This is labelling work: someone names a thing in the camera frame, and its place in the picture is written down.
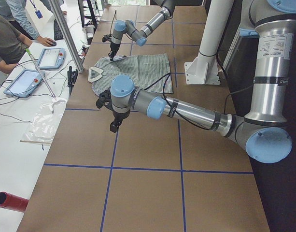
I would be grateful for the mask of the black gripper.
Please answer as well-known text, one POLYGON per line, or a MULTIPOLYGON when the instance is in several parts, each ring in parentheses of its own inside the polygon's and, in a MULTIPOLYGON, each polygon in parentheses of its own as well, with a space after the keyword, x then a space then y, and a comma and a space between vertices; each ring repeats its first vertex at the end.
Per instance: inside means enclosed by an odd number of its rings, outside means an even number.
POLYGON ((116 56, 119 48, 120 48, 120 44, 119 43, 118 44, 113 43, 113 42, 110 43, 110 49, 111 50, 110 50, 110 52, 108 54, 110 60, 113 60, 114 59, 114 57, 116 56))
POLYGON ((118 132, 119 127, 122 124, 123 120, 126 119, 129 115, 130 115, 129 110, 125 113, 118 113, 116 111, 113 111, 114 120, 110 124, 110 131, 118 132))

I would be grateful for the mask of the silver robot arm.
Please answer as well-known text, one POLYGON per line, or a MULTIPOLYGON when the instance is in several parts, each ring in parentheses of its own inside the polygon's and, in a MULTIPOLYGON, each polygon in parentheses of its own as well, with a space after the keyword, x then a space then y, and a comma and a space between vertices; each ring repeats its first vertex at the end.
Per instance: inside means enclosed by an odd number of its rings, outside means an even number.
POLYGON ((173 16, 176 3, 174 0, 155 0, 161 10, 140 30, 137 30, 131 20, 116 20, 113 28, 113 33, 104 35, 103 42, 110 41, 110 52, 108 54, 110 61, 114 60, 124 34, 127 34, 137 45, 143 46, 147 37, 151 35, 164 21, 173 16))
MULTIPOLYGON (((173 15, 173 0, 155 0, 161 10, 140 31, 132 21, 117 20, 111 39, 111 61, 116 55, 122 37, 128 34, 139 46, 165 20, 173 15)), ((217 55, 233 0, 212 0, 198 56, 185 63, 188 84, 208 84, 210 63, 217 55)), ((117 132, 130 110, 159 119, 162 114, 181 118, 206 131, 217 131, 238 144, 253 159, 261 163, 276 163, 292 150, 292 139, 285 130, 287 120, 282 115, 288 70, 296 31, 296 0, 243 0, 240 36, 259 38, 256 68, 251 86, 227 95, 224 112, 208 110, 187 102, 147 92, 136 87, 124 74, 116 76, 109 90, 109 104, 114 121, 110 131, 117 132), (253 88, 249 113, 244 117, 225 114, 229 96, 253 88)))

